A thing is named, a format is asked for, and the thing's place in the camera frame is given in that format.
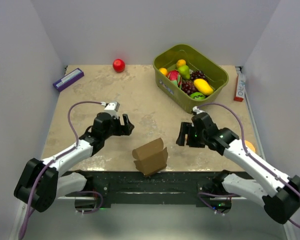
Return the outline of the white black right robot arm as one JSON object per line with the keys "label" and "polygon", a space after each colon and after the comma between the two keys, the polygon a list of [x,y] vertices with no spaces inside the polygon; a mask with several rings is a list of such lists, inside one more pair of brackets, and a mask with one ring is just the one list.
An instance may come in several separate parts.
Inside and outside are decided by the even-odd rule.
{"label": "white black right robot arm", "polygon": [[279,224],[285,224],[300,208],[300,177],[276,169],[250,148],[229,128],[218,128],[204,111],[194,113],[191,122],[182,122],[176,144],[191,148],[208,147],[240,166],[249,179],[223,170],[202,187],[209,197],[243,197],[261,206]]}

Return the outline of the brown cardboard paper box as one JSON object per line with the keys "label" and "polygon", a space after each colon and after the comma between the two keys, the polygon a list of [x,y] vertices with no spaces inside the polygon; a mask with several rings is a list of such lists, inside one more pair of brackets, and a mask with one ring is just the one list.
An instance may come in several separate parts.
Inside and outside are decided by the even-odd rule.
{"label": "brown cardboard paper box", "polygon": [[150,141],[132,151],[135,168],[145,177],[150,177],[167,167],[168,149],[162,138]]}

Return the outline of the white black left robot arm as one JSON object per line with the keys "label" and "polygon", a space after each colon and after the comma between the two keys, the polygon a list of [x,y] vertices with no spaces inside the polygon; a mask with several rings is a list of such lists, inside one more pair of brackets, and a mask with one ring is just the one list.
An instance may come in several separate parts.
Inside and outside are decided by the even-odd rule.
{"label": "white black left robot arm", "polygon": [[70,147],[44,160],[30,159],[16,184],[13,195],[34,210],[46,211],[57,197],[58,180],[79,162],[98,153],[112,136],[129,136],[135,126],[127,114],[120,118],[100,112]]}

